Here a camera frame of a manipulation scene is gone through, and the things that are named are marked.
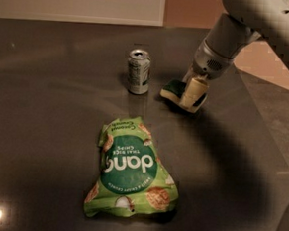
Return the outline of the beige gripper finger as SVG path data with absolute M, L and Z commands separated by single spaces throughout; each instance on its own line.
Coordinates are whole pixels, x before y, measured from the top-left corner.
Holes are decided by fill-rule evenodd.
M 198 109 L 204 103 L 209 85 L 203 76 L 190 78 L 183 95 L 180 98 L 180 106 L 187 109 Z
M 193 67 L 189 67 L 188 70 L 186 71 L 184 77 L 183 77 L 182 82 L 187 82 L 190 78 L 193 78 L 194 75 L 195 75 L 195 73 L 193 71 Z

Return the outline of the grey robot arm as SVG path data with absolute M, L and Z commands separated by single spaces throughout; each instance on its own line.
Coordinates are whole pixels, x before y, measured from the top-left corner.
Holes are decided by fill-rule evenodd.
M 180 105 L 190 108 L 207 92 L 244 46 L 267 40 L 289 70 L 289 0 L 222 0 L 227 10 L 199 45 L 184 81 Z

